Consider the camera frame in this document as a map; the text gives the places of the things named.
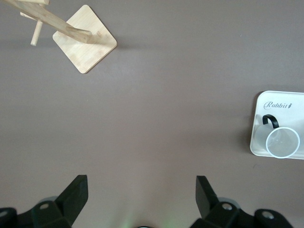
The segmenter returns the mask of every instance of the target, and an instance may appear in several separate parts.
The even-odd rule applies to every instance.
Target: wooden dowel
[[[92,37],[84,32],[72,32],[68,31],[67,27],[72,27],[59,17],[47,11],[45,8],[41,7],[38,4],[30,2],[20,2],[17,0],[3,0],[9,5],[19,9],[22,13],[27,14],[28,16],[41,20],[43,23],[48,24],[54,27],[57,31],[79,41],[82,43],[88,43],[89,39]]]
[[[40,20],[37,21],[37,25],[36,25],[36,28],[35,28],[35,31],[34,31],[34,34],[33,34],[33,38],[32,38],[32,41],[30,43],[33,46],[36,46],[36,44],[37,44],[42,25],[43,25],[42,21],[40,21]]]
[[[44,4],[44,5],[49,4],[49,0],[17,0],[17,1],[31,2],[31,3]]]
[[[20,15],[21,15],[21,16],[23,16],[23,17],[26,17],[26,18],[32,19],[32,20],[36,20],[36,19],[34,19],[34,18],[32,18],[32,17],[30,17],[30,16],[28,16],[28,15],[26,15],[25,13],[22,13],[22,12],[20,12]]]

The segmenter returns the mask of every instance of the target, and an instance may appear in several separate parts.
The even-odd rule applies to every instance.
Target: wooden base
[[[82,74],[87,73],[117,46],[115,38],[87,5],[82,6],[67,23],[92,32],[87,44],[58,31],[53,35],[53,40]]]

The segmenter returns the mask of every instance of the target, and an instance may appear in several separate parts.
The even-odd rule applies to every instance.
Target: metal bolt
[[[228,203],[223,203],[222,204],[223,209],[225,210],[232,210],[232,206]]]
[[[266,219],[274,219],[274,215],[271,214],[269,211],[263,211],[262,215],[266,218]]]
[[[42,204],[40,206],[40,210],[47,209],[47,208],[48,208],[48,203]]]
[[[8,214],[8,212],[7,212],[7,211],[3,211],[3,212],[1,212],[1,213],[0,213],[0,218],[1,218],[1,217],[6,216],[7,214]]]

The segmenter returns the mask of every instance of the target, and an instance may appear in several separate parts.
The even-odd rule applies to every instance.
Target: white plastic container
[[[271,123],[263,124],[263,116],[274,116],[279,128],[273,129]],[[267,148],[269,137],[279,131],[290,134],[294,151],[286,154],[272,154]],[[256,102],[256,111],[250,141],[250,149],[257,156],[304,159],[304,93],[265,91]]]

